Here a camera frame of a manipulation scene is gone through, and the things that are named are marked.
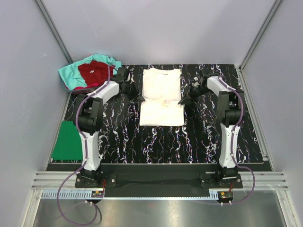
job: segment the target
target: folded white shirt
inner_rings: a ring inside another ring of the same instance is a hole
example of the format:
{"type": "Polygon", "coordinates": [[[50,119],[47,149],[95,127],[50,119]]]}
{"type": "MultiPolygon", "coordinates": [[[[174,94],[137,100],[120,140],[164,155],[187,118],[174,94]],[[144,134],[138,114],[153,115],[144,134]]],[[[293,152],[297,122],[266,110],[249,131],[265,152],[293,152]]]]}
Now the folded white shirt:
{"type": "Polygon", "coordinates": [[[184,107],[181,100],[181,70],[143,71],[143,91],[145,102],[141,103],[140,126],[182,126],[184,107]]]}

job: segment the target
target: black table mat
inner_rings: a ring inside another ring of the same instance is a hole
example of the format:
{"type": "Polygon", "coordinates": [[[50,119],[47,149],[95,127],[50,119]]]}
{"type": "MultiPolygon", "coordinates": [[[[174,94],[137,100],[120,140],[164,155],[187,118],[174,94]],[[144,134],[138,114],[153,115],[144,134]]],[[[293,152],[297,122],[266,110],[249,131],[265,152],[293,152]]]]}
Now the black table mat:
{"type": "MultiPolygon", "coordinates": [[[[234,65],[126,65],[142,91],[143,70],[181,69],[181,92],[202,68],[220,72],[233,88],[241,88],[234,65]]],[[[71,120],[77,96],[71,95],[65,120],[71,120]]],[[[99,134],[102,163],[214,163],[221,151],[221,127],[216,121],[217,97],[201,96],[199,103],[186,106],[181,127],[140,126],[140,104],[117,95],[104,105],[104,123],[99,134]]],[[[251,122],[246,115],[238,137],[239,162],[263,162],[251,122]]]]}

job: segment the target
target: teal cloth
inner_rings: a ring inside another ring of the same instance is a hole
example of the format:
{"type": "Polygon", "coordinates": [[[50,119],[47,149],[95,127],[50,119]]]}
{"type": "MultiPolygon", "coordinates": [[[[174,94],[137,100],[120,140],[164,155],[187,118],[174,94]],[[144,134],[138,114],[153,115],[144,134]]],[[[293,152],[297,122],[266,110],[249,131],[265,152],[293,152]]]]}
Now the teal cloth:
{"type": "Polygon", "coordinates": [[[87,87],[85,80],[78,70],[78,66],[82,64],[90,64],[92,60],[103,62],[107,65],[115,65],[117,69],[122,66],[120,61],[116,61],[114,58],[102,54],[93,54],[81,61],[76,61],[73,64],[67,65],[58,71],[69,90],[74,90],[76,87],[87,87]]]}

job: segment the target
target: black bracket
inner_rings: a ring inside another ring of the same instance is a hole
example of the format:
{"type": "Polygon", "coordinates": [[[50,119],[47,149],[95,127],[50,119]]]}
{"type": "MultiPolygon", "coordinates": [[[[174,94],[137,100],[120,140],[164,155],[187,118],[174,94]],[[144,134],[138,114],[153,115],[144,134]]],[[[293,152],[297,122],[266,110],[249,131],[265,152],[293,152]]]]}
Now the black bracket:
{"type": "Polygon", "coordinates": [[[203,173],[200,174],[201,188],[210,189],[210,188],[243,188],[241,175],[237,174],[236,178],[227,179],[227,180],[218,180],[217,173],[203,173]]]}
{"type": "Polygon", "coordinates": [[[105,180],[106,188],[115,188],[117,182],[117,174],[103,174],[101,165],[96,171],[80,170],[77,174],[76,188],[103,188],[102,180],[105,180]]]}
{"type": "Polygon", "coordinates": [[[124,81],[127,81],[129,71],[126,68],[118,68],[117,74],[113,75],[113,77],[110,79],[111,81],[114,81],[116,83],[121,83],[124,81]]]}

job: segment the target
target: black joint motor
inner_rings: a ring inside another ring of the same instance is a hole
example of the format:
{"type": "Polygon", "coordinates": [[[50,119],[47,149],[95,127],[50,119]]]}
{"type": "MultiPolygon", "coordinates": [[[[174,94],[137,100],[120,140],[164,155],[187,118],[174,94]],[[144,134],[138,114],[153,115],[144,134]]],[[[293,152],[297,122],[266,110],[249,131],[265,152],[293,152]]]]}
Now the black joint motor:
{"type": "Polygon", "coordinates": [[[238,176],[238,168],[236,166],[234,168],[222,168],[220,165],[218,165],[216,174],[218,183],[222,181],[233,181],[238,176]]]}
{"type": "MultiPolygon", "coordinates": [[[[73,123],[76,125],[76,113],[81,102],[86,98],[86,95],[80,94],[73,112],[73,123]]],[[[78,125],[81,131],[88,132],[93,135],[100,131],[103,124],[103,101],[101,98],[89,98],[79,111],[78,125]]]]}
{"type": "MultiPolygon", "coordinates": [[[[237,90],[242,101],[244,102],[244,92],[237,90]]],[[[238,97],[232,91],[220,91],[217,106],[217,118],[220,123],[226,127],[235,125],[240,119],[241,104],[238,97]]]]}

